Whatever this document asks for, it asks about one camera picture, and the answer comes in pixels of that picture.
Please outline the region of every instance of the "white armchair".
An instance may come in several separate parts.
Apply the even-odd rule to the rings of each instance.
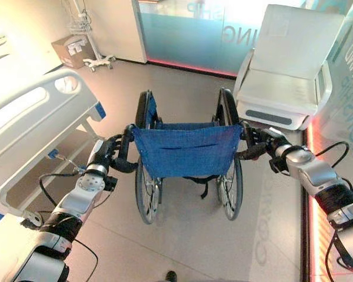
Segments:
[[[343,15],[268,5],[256,48],[235,82],[239,116],[305,129],[332,92],[326,58],[343,20]]]

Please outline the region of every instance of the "glass partition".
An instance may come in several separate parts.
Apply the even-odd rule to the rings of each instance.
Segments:
[[[160,0],[140,1],[148,60],[236,76],[256,45],[268,4],[345,14],[352,1]]]

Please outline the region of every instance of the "black cable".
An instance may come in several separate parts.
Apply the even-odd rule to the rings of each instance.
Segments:
[[[343,178],[343,177],[342,177],[341,179],[348,183],[350,191],[353,192],[353,185],[352,185],[352,183],[351,183],[348,179],[346,179],[346,178]]]
[[[101,201],[99,204],[97,204],[96,206],[93,207],[93,209],[95,209],[96,207],[99,207],[101,204],[105,203],[107,201],[107,199],[109,198],[109,196],[111,196],[112,191],[110,191],[109,195],[107,195],[107,197]]]
[[[345,269],[347,269],[347,270],[352,271],[349,267],[347,267],[346,265],[344,265],[343,263],[341,263],[340,259],[341,259],[341,257],[338,257],[338,258],[336,259],[337,264],[338,264],[339,266],[341,266],[342,268],[345,268]]]
[[[43,185],[43,179],[45,177],[50,177],[50,176],[56,176],[56,177],[72,177],[76,176],[78,172],[73,172],[73,173],[46,173],[43,174],[39,177],[39,186],[41,187],[43,193],[46,195],[47,199],[56,207],[57,203],[53,200],[53,198],[50,196],[50,194],[46,191],[45,186]]]
[[[316,154],[316,157],[320,156],[320,155],[323,155],[324,153],[326,153],[327,151],[331,150],[333,147],[336,147],[338,145],[345,145],[345,152],[342,154],[342,156],[332,165],[332,168],[335,167],[336,165],[338,165],[339,162],[341,162],[348,154],[349,152],[349,144],[348,142],[345,142],[345,141],[340,141],[340,142],[337,142],[333,145],[331,145],[330,147],[327,147],[325,148],[323,151],[319,152]]]
[[[331,275],[331,271],[329,270],[329,266],[328,266],[328,256],[329,256],[329,252],[331,251],[331,248],[332,248],[332,245],[334,244],[334,238],[336,237],[336,232],[334,233],[332,239],[331,239],[331,242],[329,243],[329,246],[328,246],[328,249],[327,249],[327,252],[325,253],[325,268],[327,270],[327,274],[328,274],[328,277],[329,277],[329,280],[331,282],[335,282],[334,279],[332,278],[332,275]]]
[[[75,239],[75,241],[81,245],[83,245],[85,248],[87,248],[94,256],[95,256],[95,259],[96,259],[96,262],[95,262],[95,266],[91,272],[91,274],[89,275],[88,279],[86,280],[86,282],[89,281],[89,279],[92,277],[97,265],[98,265],[98,256],[94,253],[94,251],[92,249],[90,249],[87,245],[85,245],[84,243],[80,242],[79,240]]]

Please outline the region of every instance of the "floor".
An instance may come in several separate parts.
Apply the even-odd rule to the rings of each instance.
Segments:
[[[153,91],[164,122],[206,122],[220,87],[234,87],[234,80],[123,61],[116,61],[113,70],[82,68],[78,73],[106,110],[103,121],[91,123],[103,137],[134,122],[144,90]],[[292,143],[300,143],[299,133],[284,132]],[[129,160],[137,158],[132,144]],[[111,170],[119,179],[113,195],[92,212],[78,235],[99,257],[91,281],[151,282],[162,280],[168,270],[177,272],[178,281],[299,281],[300,187],[274,174],[268,159],[242,162],[244,200],[235,221],[226,219],[213,182],[201,200],[203,185],[170,178],[164,182],[158,217],[147,226],[137,211],[135,173]],[[66,260],[68,280],[86,280],[94,262],[74,243]]]

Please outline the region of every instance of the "wheelchair armrest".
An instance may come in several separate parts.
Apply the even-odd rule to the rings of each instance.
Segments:
[[[149,104],[151,99],[154,99],[150,90],[144,91],[140,94],[139,103],[137,106],[135,124],[138,128],[146,128],[146,117],[148,114]],[[158,121],[157,111],[152,116],[151,128],[154,128],[155,121]]]
[[[215,120],[219,121],[219,125],[236,125],[239,123],[237,107],[229,89],[221,88],[219,91]]]

